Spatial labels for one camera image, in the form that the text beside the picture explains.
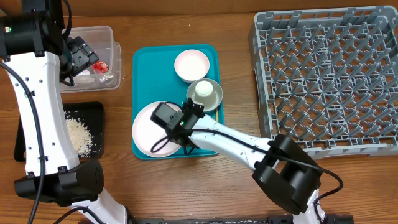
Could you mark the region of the red snack wrapper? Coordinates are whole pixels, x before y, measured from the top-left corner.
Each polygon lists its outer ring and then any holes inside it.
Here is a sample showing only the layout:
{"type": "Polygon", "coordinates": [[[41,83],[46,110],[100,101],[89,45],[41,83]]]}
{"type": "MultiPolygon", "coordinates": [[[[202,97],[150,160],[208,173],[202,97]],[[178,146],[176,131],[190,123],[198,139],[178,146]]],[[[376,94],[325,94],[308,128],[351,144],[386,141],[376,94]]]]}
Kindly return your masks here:
{"type": "Polygon", "coordinates": [[[100,60],[94,63],[91,68],[96,74],[104,74],[109,72],[109,66],[100,60]]]}

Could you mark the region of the white round plate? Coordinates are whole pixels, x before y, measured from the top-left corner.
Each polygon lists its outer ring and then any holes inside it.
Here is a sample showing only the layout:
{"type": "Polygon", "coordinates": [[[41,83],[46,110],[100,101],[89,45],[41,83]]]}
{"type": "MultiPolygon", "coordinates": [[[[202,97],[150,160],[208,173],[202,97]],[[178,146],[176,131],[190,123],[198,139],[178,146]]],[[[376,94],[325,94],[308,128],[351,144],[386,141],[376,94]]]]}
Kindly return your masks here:
{"type": "Polygon", "coordinates": [[[180,149],[178,144],[168,142],[166,139],[156,145],[158,149],[163,144],[165,146],[158,152],[151,152],[152,146],[162,138],[166,137],[166,132],[157,124],[155,124],[150,117],[156,107],[163,103],[163,101],[156,101],[145,106],[138,112],[132,125],[132,140],[139,152],[150,158],[162,158],[171,156],[180,149]]]}

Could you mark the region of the grey dish rack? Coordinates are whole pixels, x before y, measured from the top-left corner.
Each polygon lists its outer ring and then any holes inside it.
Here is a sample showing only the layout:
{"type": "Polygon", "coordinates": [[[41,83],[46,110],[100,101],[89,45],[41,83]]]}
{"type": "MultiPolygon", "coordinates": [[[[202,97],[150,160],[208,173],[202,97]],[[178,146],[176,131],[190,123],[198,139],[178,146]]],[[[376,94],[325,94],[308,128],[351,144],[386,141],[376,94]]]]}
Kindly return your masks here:
{"type": "Polygon", "coordinates": [[[314,159],[397,154],[397,10],[258,12],[249,33],[262,137],[314,159]]]}

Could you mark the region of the white napkin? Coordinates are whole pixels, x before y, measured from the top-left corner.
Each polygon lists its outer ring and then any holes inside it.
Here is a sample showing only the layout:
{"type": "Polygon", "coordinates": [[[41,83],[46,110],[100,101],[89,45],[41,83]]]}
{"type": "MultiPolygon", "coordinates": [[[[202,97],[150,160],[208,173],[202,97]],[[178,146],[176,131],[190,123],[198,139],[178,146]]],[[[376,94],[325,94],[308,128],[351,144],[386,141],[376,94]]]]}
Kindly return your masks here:
{"type": "Polygon", "coordinates": [[[76,85],[85,85],[93,83],[95,79],[91,77],[90,71],[84,70],[74,78],[74,81],[76,85]]]}

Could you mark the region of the white round bowl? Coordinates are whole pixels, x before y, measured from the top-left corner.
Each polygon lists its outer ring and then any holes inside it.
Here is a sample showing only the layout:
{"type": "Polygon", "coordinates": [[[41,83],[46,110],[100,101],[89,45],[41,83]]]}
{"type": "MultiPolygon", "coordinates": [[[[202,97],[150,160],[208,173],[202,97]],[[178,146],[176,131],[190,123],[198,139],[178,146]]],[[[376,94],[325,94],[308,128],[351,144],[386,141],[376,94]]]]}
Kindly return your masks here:
{"type": "Polygon", "coordinates": [[[176,57],[174,69],[183,81],[192,83],[207,75],[210,69],[210,61],[202,51],[184,50],[176,57]]]}

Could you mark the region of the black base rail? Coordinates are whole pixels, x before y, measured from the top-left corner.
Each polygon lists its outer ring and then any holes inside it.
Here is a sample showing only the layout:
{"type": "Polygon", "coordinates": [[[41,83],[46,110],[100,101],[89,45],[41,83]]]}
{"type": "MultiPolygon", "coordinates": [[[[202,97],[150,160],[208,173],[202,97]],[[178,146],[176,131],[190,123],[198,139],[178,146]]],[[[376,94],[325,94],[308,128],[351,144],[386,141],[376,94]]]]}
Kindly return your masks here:
{"type": "MultiPolygon", "coordinates": [[[[137,219],[140,224],[293,224],[292,215],[276,215],[267,218],[212,218],[212,219],[183,219],[164,220],[163,218],[137,219]]],[[[327,224],[354,224],[351,215],[329,215],[327,224]]]]}

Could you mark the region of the clear plastic bin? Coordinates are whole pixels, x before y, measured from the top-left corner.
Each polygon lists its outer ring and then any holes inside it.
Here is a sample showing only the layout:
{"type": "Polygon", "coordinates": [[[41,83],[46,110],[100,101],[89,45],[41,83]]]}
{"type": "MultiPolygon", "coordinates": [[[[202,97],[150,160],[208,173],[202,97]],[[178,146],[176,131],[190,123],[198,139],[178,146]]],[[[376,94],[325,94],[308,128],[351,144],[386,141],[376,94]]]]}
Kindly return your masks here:
{"type": "Polygon", "coordinates": [[[74,86],[60,85],[62,93],[113,90],[121,82],[121,46],[114,40],[109,26],[76,27],[70,37],[81,37],[99,60],[74,78],[74,86]]]}

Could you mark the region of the white paper cup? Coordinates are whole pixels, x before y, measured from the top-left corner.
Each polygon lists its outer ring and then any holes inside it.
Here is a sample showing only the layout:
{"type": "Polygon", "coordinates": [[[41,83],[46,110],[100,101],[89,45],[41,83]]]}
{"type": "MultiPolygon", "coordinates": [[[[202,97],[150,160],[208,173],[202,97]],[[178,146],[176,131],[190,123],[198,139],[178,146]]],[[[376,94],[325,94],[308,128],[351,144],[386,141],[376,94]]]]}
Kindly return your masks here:
{"type": "Polygon", "coordinates": [[[215,91],[211,82],[203,80],[195,86],[195,101],[204,105],[212,104],[215,100],[215,91]]]}

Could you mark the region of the grey green bowl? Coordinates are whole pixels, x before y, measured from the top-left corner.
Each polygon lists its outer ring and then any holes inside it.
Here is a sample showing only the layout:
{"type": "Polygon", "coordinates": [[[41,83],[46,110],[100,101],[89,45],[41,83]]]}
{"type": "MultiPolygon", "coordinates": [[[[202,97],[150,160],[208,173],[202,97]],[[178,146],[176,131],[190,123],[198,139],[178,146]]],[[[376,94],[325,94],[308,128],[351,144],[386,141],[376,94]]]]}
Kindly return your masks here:
{"type": "Polygon", "coordinates": [[[200,80],[194,81],[188,87],[188,90],[187,90],[187,93],[186,93],[186,97],[187,98],[192,98],[192,100],[194,102],[199,103],[199,102],[195,101],[195,86],[196,86],[196,84],[198,82],[203,81],[203,80],[211,82],[211,84],[214,87],[214,91],[215,91],[215,100],[214,100],[214,102],[212,102],[212,104],[204,105],[204,107],[205,107],[204,112],[210,112],[210,111],[215,110],[217,107],[219,107],[219,105],[221,104],[221,102],[223,100],[223,90],[222,90],[220,84],[218,82],[216,82],[215,80],[212,80],[212,79],[209,79],[209,78],[202,78],[200,80]]]}

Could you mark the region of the white rice pile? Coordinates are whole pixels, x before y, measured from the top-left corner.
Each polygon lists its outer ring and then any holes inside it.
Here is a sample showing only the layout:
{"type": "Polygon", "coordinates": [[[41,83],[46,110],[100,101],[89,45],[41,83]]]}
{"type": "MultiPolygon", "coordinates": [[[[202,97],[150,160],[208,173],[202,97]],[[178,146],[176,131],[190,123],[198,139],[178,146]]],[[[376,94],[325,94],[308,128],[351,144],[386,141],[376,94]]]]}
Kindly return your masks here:
{"type": "Polygon", "coordinates": [[[93,140],[88,128],[73,118],[67,119],[66,125],[76,153],[79,156],[89,156],[93,140]]]}

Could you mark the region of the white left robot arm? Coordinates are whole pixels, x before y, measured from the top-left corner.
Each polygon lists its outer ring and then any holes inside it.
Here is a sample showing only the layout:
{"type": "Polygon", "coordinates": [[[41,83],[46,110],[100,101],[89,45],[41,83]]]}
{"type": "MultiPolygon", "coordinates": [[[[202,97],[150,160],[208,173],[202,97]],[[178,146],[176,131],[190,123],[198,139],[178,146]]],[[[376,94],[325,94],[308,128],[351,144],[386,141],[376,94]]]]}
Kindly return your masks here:
{"type": "Polygon", "coordinates": [[[56,203],[93,223],[134,223],[129,209],[104,187],[97,159],[81,162],[68,133],[60,85],[98,56],[80,37],[71,38],[67,1],[23,1],[22,14],[1,18],[1,66],[14,86],[25,139],[25,177],[16,194],[35,203],[56,203]]]}

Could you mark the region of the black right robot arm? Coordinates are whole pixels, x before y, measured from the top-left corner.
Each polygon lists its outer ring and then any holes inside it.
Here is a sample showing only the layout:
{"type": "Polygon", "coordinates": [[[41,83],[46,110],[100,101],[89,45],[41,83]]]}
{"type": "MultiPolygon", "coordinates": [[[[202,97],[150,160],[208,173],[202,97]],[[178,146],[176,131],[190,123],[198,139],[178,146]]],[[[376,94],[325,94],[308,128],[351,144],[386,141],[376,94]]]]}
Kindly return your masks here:
{"type": "Polygon", "coordinates": [[[291,138],[279,134],[268,139],[241,133],[216,122],[192,100],[177,110],[162,103],[155,115],[172,142],[215,151],[246,166],[266,196],[292,214],[294,223],[325,221],[319,204],[324,171],[291,138]]]}

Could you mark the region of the black plastic tray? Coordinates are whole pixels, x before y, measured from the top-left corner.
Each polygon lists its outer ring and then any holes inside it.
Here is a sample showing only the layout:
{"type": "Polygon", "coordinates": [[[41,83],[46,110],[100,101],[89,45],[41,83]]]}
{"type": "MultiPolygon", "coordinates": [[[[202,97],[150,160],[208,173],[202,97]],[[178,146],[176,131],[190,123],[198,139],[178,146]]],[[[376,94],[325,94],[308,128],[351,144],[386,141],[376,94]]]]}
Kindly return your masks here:
{"type": "Polygon", "coordinates": [[[100,102],[68,103],[63,106],[65,119],[73,118],[86,126],[92,135],[93,145],[89,156],[81,160],[100,158],[104,151],[105,112],[100,102]]]}

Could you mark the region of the teal plastic tray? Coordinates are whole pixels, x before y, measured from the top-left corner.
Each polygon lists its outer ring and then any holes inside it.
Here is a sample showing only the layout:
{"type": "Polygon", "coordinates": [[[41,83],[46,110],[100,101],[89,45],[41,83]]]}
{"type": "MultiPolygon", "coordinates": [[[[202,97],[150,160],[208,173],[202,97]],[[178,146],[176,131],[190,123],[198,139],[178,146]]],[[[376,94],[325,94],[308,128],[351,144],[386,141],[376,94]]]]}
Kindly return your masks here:
{"type": "Polygon", "coordinates": [[[185,50],[199,50],[209,59],[206,77],[221,82],[218,54],[210,44],[143,47],[132,58],[132,119],[141,109],[156,101],[171,101],[182,105],[189,84],[174,69],[177,56],[185,50]]]}

